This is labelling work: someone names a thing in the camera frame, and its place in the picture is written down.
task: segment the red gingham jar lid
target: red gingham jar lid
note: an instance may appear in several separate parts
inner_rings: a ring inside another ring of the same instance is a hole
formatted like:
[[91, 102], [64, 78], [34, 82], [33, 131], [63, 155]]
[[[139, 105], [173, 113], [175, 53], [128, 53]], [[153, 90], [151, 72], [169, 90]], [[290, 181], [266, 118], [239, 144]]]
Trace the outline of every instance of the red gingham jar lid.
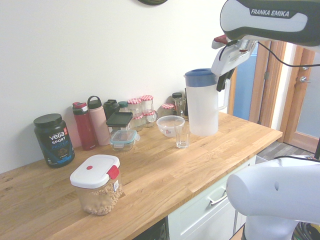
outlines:
[[143, 116], [151, 116], [154, 114], [155, 114], [155, 111], [152, 111], [152, 112], [148, 112], [148, 113], [143, 113]]
[[140, 116], [133, 117], [132, 119], [137, 120], [137, 119], [142, 119], [142, 118], [143, 118], [143, 115], [141, 114]]
[[144, 95], [144, 96], [140, 97], [140, 99], [142, 101], [150, 101], [150, 100], [154, 99], [154, 97], [151, 95]]
[[172, 103], [165, 103], [165, 104], [162, 104], [161, 107], [163, 109], [174, 109], [175, 108], [175, 105], [172, 104]]
[[141, 103], [141, 99], [140, 98], [131, 98], [127, 101], [128, 104], [139, 104]]

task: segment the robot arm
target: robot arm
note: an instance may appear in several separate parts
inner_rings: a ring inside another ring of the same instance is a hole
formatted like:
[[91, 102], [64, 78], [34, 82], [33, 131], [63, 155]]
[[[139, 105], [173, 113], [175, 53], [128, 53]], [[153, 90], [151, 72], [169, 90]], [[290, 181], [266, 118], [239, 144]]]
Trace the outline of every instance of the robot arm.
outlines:
[[228, 0], [220, 15], [225, 39], [212, 43], [214, 49], [225, 48], [211, 71], [224, 81], [250, 57], [258, 40], [285, 41], [320, 52], [319, 13], [320, 0]]
[[303, 158], [267, 161], [228, 178], [229, 201], [248, 216], [247, 240], [290, 240], [298, 221], [320, 225], [320, 163]]

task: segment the round wall clock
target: round wall clock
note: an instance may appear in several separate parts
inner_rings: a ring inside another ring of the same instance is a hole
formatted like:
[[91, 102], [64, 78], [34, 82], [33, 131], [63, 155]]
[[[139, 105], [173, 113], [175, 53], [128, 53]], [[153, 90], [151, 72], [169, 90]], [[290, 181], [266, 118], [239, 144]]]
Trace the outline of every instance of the round wall clock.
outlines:
[[160, 5], [165, 3], [167, 0], [139, 0], [139, 1], [147, 5]]

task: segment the white cabinet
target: white cabinet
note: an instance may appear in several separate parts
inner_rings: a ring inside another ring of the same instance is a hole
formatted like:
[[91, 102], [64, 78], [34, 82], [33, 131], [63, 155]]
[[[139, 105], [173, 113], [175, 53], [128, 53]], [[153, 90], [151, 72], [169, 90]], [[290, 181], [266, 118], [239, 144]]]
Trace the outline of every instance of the white cabinet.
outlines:
[[226, 183], [230, 174], [255, 164], [256, 156], [214, 183], [168, 215], [170, 240], [229, 240], [238, 230], [242, 217], [230, 204]]

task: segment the blue pitcher lid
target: blue pitcher lid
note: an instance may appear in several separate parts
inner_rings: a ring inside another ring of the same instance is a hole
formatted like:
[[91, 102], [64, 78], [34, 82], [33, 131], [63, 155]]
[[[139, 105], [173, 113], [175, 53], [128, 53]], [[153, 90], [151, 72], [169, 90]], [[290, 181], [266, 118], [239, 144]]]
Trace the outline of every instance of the blue pitcher lid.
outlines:
[[188, 87], [208, 87], [217, 84], [217, 76], [211, 72], [210, 68], [199, 68], [188, 71], [185, 75], [185, 84]]

